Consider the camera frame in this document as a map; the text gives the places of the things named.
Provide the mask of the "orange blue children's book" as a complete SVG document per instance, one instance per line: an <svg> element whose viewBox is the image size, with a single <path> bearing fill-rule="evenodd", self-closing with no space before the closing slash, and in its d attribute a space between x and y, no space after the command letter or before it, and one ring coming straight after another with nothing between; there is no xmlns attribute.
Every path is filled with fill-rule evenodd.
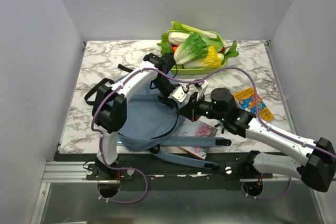
<svg viewBox="0 0 336 224"><path fill-rule="evenodd" d="M275 118L260 96L257 96L256 102L253 87L234 93L234 98L240 104L242 109L247 110L253 114L257 114L257 111L259 111L260 117L264 121L269 122Z"/></svg>

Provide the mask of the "blue student backpack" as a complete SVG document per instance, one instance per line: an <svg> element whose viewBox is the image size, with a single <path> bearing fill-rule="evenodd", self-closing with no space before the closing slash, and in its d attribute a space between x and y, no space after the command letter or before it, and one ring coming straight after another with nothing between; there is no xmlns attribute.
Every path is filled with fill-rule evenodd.
<svg viewBox="0 0 336 224"><path fill-rule="evenodd" d="M97 86L104 82L112 86L108 78L97 83L86 95L85 102L93 107ZM128 118L119 130L118 141L134 152L149 151L154 156L171 163L197 168L216 169L218 164L202 159L194 159L169 154L162 146L230 146L231 140L223 137L177 137L173 136L185 118L177 115L178 109L171 109L158 101L160 92L153 83L147 83L128 102Z"/></svg>

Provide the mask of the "yellow napa cabbage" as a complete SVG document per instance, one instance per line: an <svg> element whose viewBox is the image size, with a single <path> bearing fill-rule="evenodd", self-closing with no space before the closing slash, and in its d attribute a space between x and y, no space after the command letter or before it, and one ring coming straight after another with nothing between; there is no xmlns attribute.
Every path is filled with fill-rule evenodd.
<svg viewBox="0 0 336 224"><path fill-rule="evenodd" d="M189 61L183 64L183 68L219 68L224 60L224 55L216 51L218 45L208 47L208 54L206 57Z"/></svg>

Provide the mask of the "orange carrot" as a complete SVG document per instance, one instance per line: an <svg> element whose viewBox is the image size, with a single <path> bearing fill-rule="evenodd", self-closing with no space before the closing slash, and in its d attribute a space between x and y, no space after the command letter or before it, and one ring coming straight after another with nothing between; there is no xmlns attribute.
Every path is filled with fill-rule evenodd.
<svg viewBox="0 0 336 224"><path fill-rule="evenodd" d="M175 47L172 48L173 49L173 53L176 52L177 48L178 48L178 46L175 46Z"/></svg>

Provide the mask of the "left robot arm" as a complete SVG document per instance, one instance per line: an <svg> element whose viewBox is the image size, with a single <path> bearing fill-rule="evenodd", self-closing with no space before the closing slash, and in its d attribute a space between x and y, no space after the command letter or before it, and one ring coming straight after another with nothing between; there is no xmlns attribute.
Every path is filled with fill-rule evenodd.
<svg viewBox="0 0 336 224"><path fill-rule="evenodd" d="M153 83L160 92L157 100L171 109L178 109L177 103L169 97L177 88L177 84L170 82L173 78L167 75L174 65L175 60L170 53L161 57L148 54L136 69L118 82L108 79L112 86L108 87L104 82L97 86L91 129L100 133L97 159L101 164L98 173L104 179L112 179L119 170L114 164L118 159L119 130L128 118L128 102L140 89L148 82Z"/></svg>

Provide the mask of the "celery stalk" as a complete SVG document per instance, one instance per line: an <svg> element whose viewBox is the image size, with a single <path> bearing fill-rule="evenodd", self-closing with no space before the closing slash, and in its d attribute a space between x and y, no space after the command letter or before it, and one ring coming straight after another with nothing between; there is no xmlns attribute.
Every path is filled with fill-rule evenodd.
<svg viewBox="0 0 336 224"><path fill-rule="evenodd" d="M211 31L205 31L201 30L186 24L182 24L178 22L177 20L171 21L171 29L169 32L182 32L182 33L187 33L187 34L192 34L192 33L198 33L201 36L211 38L211 39L217 39L218 35L214 32Z"/></svg>

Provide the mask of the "green napa cabbage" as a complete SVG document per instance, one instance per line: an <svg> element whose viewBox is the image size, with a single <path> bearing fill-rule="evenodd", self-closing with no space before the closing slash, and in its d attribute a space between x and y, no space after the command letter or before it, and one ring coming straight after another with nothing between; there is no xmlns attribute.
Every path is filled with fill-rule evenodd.
<svg viewBox="0 0 336 224"><path fill-rule="evenodd" d="M197 33L188 36L186 41L181 43L175 53L174 60L177 65L183 65L192 60L198 60L206 57L208 47L202 37Z"/></svg>

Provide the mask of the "spinach bunch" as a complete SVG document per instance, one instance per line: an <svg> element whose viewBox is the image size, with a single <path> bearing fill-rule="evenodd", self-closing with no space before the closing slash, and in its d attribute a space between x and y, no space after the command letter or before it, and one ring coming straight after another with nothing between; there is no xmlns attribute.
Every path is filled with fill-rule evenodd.
<svg viewBox="0 0 336 224"><path fill-rule="evenodd" d="M239 56L239 52L237 51L237 41L234 40L232 45L226 51L224 59L228 60L229 58L235 58L237 56Z"/></svg>

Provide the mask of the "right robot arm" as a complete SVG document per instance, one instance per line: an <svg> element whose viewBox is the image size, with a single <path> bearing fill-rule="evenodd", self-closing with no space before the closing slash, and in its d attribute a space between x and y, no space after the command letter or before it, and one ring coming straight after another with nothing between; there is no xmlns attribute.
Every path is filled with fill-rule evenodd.
<svg viewBox="0 0 336 224"><path fill-rule="evenodd" d="M259 141L282 153L253 152L250 160L241 165L246 177L259 173L280 174L297 178L316 191L328 191L335 176L335 150L326 138L315 141L300 137L260 120L240 108L226 88L214 89L210 101L204 99L202 90L187 95L183 87L178 87L171 96L184 104L177 111L179 115L191 121L201 116L218 120L228 132Z"/></svg>

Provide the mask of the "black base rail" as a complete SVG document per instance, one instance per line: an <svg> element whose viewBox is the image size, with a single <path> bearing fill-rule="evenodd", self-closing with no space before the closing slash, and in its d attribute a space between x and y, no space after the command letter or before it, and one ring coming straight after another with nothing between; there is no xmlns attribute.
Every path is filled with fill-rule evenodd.
<svg viewBox="0 0 336 224"><path fill-rule="evenodd" d="M121 154L118 164L125 168L137 168L138 172L117 172L100 164L93 154L59 154L54 162L71 165L71 174L80 173L81 183L97 183L102 191L116 188L124 191L182 191L182 190L239 190L246 183L250 191L260 194L263 182L275 179L275 173L259 174L247 166L249 153L210 153L207 161L220 165L217 171L187 167L163 161L152 154Z"/></svg>

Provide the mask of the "green vegetable tray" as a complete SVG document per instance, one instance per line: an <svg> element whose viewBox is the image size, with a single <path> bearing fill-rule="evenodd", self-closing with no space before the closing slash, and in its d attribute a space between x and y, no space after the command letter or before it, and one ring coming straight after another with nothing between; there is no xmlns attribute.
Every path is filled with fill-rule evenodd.
<svg viewBox="0 0 336 224"><path fill-rule="evenodd" d="M161 35L161 41L158 43L158 46L160 47L161 50L161 54L172 54L173 58L174 58L174 53L173 53L173 47L175 47L174 45L170 44L168 41L168 35L171 32L166 32L163 33ZM223 42L220 39L211 39L211 38L207 38L204 36L201 36L202 39L204 40L204 42L206 43L207 47L213 46L215 44L218 45L216 51L219 53L222 53L225 57L225 46L223 44ZM226 63L226 60L224 59L222 62L222 66L224 66ZM207 74L212 72L213 70L215 70L217 68L192 68L192 69L185 69L183 68L183 65L177 65L176 63L173 64L173 68L172 68L172 73L174 74L181 74L181 75L195 75L195 74Z"/></svg>

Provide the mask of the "designer fate flower book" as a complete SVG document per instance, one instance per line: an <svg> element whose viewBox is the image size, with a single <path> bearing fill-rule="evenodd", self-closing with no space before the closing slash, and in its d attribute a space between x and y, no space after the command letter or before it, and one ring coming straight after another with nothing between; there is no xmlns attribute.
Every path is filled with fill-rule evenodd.
<svg viewBox="0 0 336 224"><path fill-rule="evenodd" d="M173 136L177 137L215 137L218 129L208 125L202 121L191 122L185 120L175 131ZM204 160L210 147L203 146L180 146L180 149L188 154Z"/></svg>

